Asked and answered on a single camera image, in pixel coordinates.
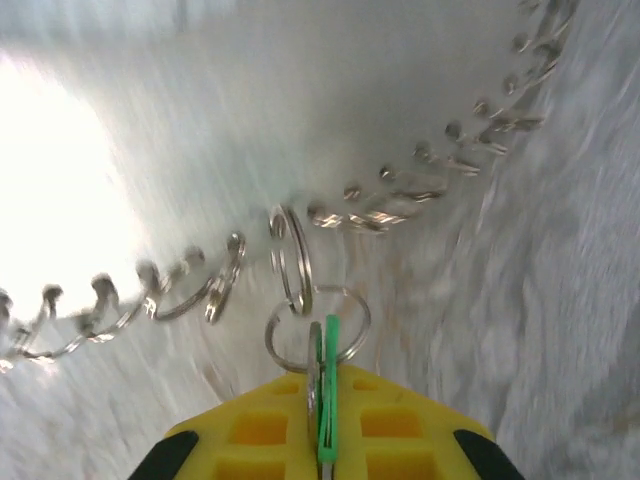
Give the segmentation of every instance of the split ring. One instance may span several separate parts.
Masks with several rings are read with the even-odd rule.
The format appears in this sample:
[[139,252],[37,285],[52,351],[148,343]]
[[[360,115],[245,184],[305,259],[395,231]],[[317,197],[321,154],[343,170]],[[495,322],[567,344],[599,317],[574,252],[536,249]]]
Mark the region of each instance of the split ring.
[[87,340],[84,335],[76,335],[57,350],[35,353],[28,350],[29,345],[35,340],[44,323],[54,320],[57,317],[56,303],[60,295],[62,295],[62,289],[57,286],[50,287],[43,292],[42,308],[40,309],[33,328],[30,331],[21,331],[19,333],[20,337],[14,345],[16,355],[20,355],[36,363],[53,362],[61,356],[73,352]]
[[307,432],[312,448],[318,443],[318,402],[320,392],[316,385],[320,381],[320,361],[322,356],[322,327],[319,322],[311,322],[309,327],[309,351],[307,355]]
[[[369,328],[371,327],[371,310],[369,309],[369,305],[367,305],[367,302],[358,293],[354,292],[353,290],[347,287],[341,287],[338,285],[314,285],[313,291],[315,293],[338,293],[344,297],[353,298],[356,302],[358,302],[358,304],[362,308],[362,311],[364,312],[364,317],[362,319],[362,326],[360,327],[360,331],[358,332],[358,335],[356,336],[356,338],[347,346],[347,348],[345,348],[338,354],[336,361],[338,364],[340,364],[342,362],[352,359],[353,356],[358,352],[358,350],[360,350],[360,348],[364,344],[367,338],[367,334],[369,333]],[[290,306],[289,300],[284,300],[283,302],[279,303],[275,307],[275,309],[271,313],[271,316],[269,317],[269,322],[267,323],[267,327],[264,332],[264,342],[267,347],[267,351],[269,352],[269,355],[271,355],[271,358],[273,358],[273,360],[280,367],[293,373],[305,373],[308,368],[308,362],[305,362],[305,363],[290,362],[289,360],[286,360],[283,357],[281,357],[275,351],[275,347],[273,345],[273,334],[275,332],[276,327],[280,323],[280,316],[279,316],[280,312],[289,306]]]
[[282,240],[286,232],[293,238],[298,263],[298,275],[300,278],[300,291],[294,296],[291,293],[289,275],[287,274],[284,250],[271,250],[271,265],[274,271],[282,277],[282,286],[287,298],[287,306],[295,315],[308,316],[313,308],[313,283],[311,281],[311,260],[309,247],[302,230],[302,225],[295,212],[286,206],[278,205],[269,217],[269,233],[271,238]]
[[196,293],[191,295],[181,304],[160,312],[160,303],[163,297],[191,270],[204,264],[204,254],[200,249],[187,251],[184,258],[178,262],[169,273],[160,279],[158,267],[151,262],[143,262],[138,265],[138,277],[144,285],[146,294],[143,301],[143,308],[151,320],[158,322],[175,320],[187,313],[206,296],[208,289],[203,285]]
[[110,306],[118,310],[120,298],[118,297],[116,287],[108,275],[101,275],[94,278],[91,282],[91,287],[96,292],[98,299],[96,300],[93,310],[80,320],[77,328],[90,342],[106,343],[109,340],[113,340],[138,317],[144,304],[143,299],[147,297],[147,294],[143,296],[143,299],[138,300],[130,310],[121,315],[113,325],[95,332],[93,328],[104,318]]
[[331,212],[320,202],[312,202],[309,204],[307,207],[307,216],[316,227],[336,228],[372,235],[380,235],[389,230],[386,225],[354,213],[340,215],[339,213]]
[[212,325],[218,323],[231,296],[231,290],[240,275],[242,259],[247,251],[247,241],[244,235],[236,232],[227,239],[229,257],[220,269],[218,277],[208,288],[209,302],[205,310],[205,319]]

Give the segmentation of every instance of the black plastic edge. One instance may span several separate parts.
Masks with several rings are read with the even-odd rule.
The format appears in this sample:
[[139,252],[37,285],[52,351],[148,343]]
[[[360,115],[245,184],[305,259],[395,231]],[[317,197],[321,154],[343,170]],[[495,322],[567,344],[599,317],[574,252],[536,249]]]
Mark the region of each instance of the black plastic edge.
[[156,443],[129,480],[173,480],[198,443],[198,434],[188,430]]
[[525,480],[509,457],[491,440],[469,430],[456,430],[453,436],[481,480]]

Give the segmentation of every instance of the white fabric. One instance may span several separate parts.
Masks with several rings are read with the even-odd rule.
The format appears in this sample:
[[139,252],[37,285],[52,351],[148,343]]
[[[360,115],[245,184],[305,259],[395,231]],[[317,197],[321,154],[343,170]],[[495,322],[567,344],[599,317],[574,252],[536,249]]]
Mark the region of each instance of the white fabric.
[[[545,127],[388,238],[327,237],[318,280],[345,277],[344,242],[374,315],[357,363],[487,424],[526,478],[637,479],[640,6],[577,17],[534,106]],[[0,476],[126,478],[171,425],[279,375],[271,278],[266,259],[243,275],[215,328],[139,322],[0,378]]]

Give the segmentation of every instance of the metal key ring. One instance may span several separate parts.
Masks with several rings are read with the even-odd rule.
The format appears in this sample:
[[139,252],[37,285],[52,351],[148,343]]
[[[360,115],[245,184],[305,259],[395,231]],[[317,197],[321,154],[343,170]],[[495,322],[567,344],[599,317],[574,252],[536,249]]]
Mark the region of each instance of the metal key ring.
[[[28,327],[21,327],[18,329],[13,345],[9,348],[9,351],[5,355],[3,355],[2,358],[0,358],[0,371],[4,372],[12,369],[14,361],[19,357],[26,358],[28,360],[34,360],[49,353],[43,352],[34,354],[31,353],[28,348],[40,333],[43,325],[57,318],[56,303],[58,302],[58,299],[61,295],[62,289],[58,285],[51,285],[44,289],[44,291],[42,292],[42,306],[40,307],[40,312],[38,313],[36,320]],[[8,296],[5,295],[2,305],[3,317],[9,318],[8,308],[10,307],[10,305],[11,300]],[[69,342],[61,350],[68,348],[70,345],[74,344],[74,341]]]
[[322,228],[336,228],[372,235],[380,235],[389,230],[388,227],[383,224],[353,213],[340,215],[339,213],[330,212],[327,207],[320,202],[311,202],[309,204],[307,207],[307,216],[313,225]]
[[318,345],[322,345],[322,326],[311,322],[309,327],[309,350],[307,355],[307,431],[311,447],[318,443],[318,391],[316,383],[320,380],[320,362]]
[[[385,209],[385,205],[388,205],[388,202],[390,200],[399,200],[405,204],[409,203],[414,211],[408,213],[391,213],[387,209]],[[367,218],[370,218],[380,225],[397,225],[398,223],[406,222],[407,220],[415,218],[423,212],[423,209],[418,208],[418,206],[416,206],[416,203],[420,202],[416,202],[413,199],[398,197],[394,195],[393,192],[385,194],[381,197],[374,196],[374,198],[366,202],[367,210],[365,215]]]
[[100,275],[94,278],[91,282],[91,287],[96,292],[98,299],[96,300],[93,310],[77,323],[77,329],[90,342],[106,343],[109,340],[113,340],[138,317],[142,312],[144,299],[147,297],[148,292],[145,293],[131,309],[121,315],[113,325],[95,332],[93,328],[104,318],[107,309],[110,306],[116,310],[118,309],[120,298],[108,275]]
[[[367,334],[369,333],[369,328],[371,327],[371,310],[369,310],[367,302],[359,294],[347,287],[341,287],[338,285],[314,285],[313,290],[316,293],[339,293],[340,295],[343,295],[345,297],[353,298],[358,302],[358,304],[360,304],[360,307],[364,312],[360,331],[358,332],[356,338],[347,346],[347,348],[342,350],[336,358],[338,364],[350,360],[364,344],[367,338]],[[282,358],[280,355],[278,355],[278,353],[276,353],[273,345],[273,334],[276,327],[280,323],[280,312],[287,308],[289,305],[289,300],[285,300],[279,303],[273,310],[264,332],[264,342],[269,355],[271,355],[271,358],[273,358],[273,360],[280,367],[293,373],[305,373],[308,367],[307,363],[295,363]]]
[[219,273],[209,277],[197,292],[166,312],[158,311],[162,298],[192,269],[204,263],[204,254],[199,249],[188,251],[184,259],[173,267],[162,281],[155,265],[143,264],[138,270],[138,275],[147,288],[148,293],[142,307],[146,309],[149,318],[159,322],[175,320],[192,310],[209,295],[205,316],[210,323],[217,322],[240,271],[240,263],[246,251],[244,235],[241,233],[231,234],[227,240],[227,250],[231,259],[220,269]]
[[224,313],[231,296],[231,290],[238,279],[238,275],[240,275],[242,259],[246,250],[247,242],[244,235],[239,232],[231,234],[227,240],[229,258],[208,290],[209,302],[204,316],[207,322],[212,325],[218,323]]
[[391,196],[394,198],[400,198],[403,200],[410,200],[416,203],[424,203],[428,200],[441,198],[444,196],[444,192],[438,190],[425,190],[422,192],[411,192],[406,190],[394,190],[391,192]]
[[35,363],[51,363],[61,356],[73,352],[87,340],[84,335],[77,335],[57,350],[43,352],[32,352],[28,350],[29,345],[35,340],[44,322],[49,322],[57,317],[56,302],[62,294],[62,289],[60,289],[60,287],[51,288],[51,290],[45,290],[43,293],[42,308],[40,309],[40,314],[33,329],[31,331],[21,332],[24,337],[18,340],[19,343],[16,343],[16,354]]
[[169,273],[162,280],[160,279],[160,273],[158,272],[158,268],[155,264],[151,262],[143,262],[139,264],[138,277],[146,290],[146,295],[143,300],[143,308],[146,310],[147,316],[151,320],[159,322],[175,320],[200,303],[207,295],[208,288],[206,287],[207,283],[211,279],[209,279],[205,285],[200,287],[196,293],[191,295],[184,302],[167,310],[166,312],[159,311],[163,297],[169,293],[169,291],[178,282],[180,282],[180,280],[191,273],[194,268],[200,267],[203,264],[204,254],[202,253],[202,250],[198,248],[188,250],[183,259],[171,268]]
[[313,308],[313,282],[311,281],[309,247],[307,246],[307,240],[296,213],[289,207],[278,205],[273,209],[269,217],[269,233],[271,234],[271,238],[282,240],[287,230],[293,238],[295,245],[300,279],[300,291],[296,293],[295,298],[291,293],[289,275],[287,274],[286,260],[282,248],[271,250],[271,266],[274,271],[279,272],[282,277],[284,294],[289,300],[288,307],[291,312],[295,315],[306,317],[311,313]]

